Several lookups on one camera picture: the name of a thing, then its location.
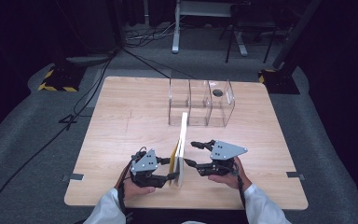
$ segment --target wooden table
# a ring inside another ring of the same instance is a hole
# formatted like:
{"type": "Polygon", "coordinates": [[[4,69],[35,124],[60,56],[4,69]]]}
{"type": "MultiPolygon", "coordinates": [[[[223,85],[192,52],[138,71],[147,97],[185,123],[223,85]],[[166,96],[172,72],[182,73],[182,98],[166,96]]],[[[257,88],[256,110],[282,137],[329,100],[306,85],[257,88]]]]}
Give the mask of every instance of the wooden table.
{"type": "MultiPolygon", "coordinates": [[[[231,82],[235,108],[227,127],[188,126],[185,158],[211,162],[210,152],[190,145],[211,139],[247,147],[240,159],[249,178],[282,209],[302,210],[307,198],[295,172],[282,130],[263,84],[231,82]]],[[[69,205],[95,205],[110,190],[141,147],[170,157],[180,127],[168,125],[167,78],[108,77],[92,115],[74,174],[65,194],[69,205]]],[[[166,175],[169,165],[159,166],[155,175],[166,175]]],[[[185,165],[181,188],[167,184],[156,192],[126,202],[128,207],[243,209],[237,190],[201,177],[185,165]]]]}

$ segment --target white sleeve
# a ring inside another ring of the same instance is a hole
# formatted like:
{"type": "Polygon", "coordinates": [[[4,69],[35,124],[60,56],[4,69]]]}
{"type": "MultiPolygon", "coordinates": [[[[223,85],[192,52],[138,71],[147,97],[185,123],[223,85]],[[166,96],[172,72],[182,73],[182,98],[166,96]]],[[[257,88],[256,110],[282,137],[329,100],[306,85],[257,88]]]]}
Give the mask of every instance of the white sleeve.
{"type": "Polygon", "coordinates": [[[269,196],[255,184],[245,192],[246,216],[249,224],[290,223],[282,209],[273,202],[269,196]]]}
{"type": "Polygon", "coordinates": [[[84,222],[84,224],[90,223],[126,223],[126,217],[120,210],[116,189],[110,189],[95,205],[91,215],[84,222]]]}

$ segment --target hand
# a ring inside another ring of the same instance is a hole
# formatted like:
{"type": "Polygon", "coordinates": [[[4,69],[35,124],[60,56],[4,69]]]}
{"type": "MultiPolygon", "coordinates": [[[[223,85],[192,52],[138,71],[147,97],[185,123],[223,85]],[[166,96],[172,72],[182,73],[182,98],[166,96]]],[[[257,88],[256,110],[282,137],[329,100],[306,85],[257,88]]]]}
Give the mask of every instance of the hand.
{"type": "MultiPolygon", "coordinates": [[[[251,180],[246,176],[245,172],[243,171],[243,166],[241,163],[241,160],[238,157],[234,158],[234,161],[238,164],[239,169],[239,175],[242,179],[243,185],[242,190],[247,190],[251,185],[251,180]]],[[[223,183],[227,184],[229,187],[238,189],[238,177],[234,176],[232,174],[226,174],[226,175],[209,175],[208,179],[216,182],[216,183],[223,183]]]]}
{"type": "Polygon", "coordinates": [[[127,172],[126,174],[124,174],[125,170],[126,169],[124,168],[123,172],[120,175],[120,178],[118,179],[118,181],[115,185],[115,189],[118,189],[121,177],[123,175],[125,175],[124,181],[123,181],[123,183],[124,183],[124,201],[130,200],[133,197],[138,196],[138,195],[146,195],[146,194],[156,191],[156,188],[154,188],[154,187],[140,188],[140,187],[136,186],[131,180],[130,172],[127,172]]]}

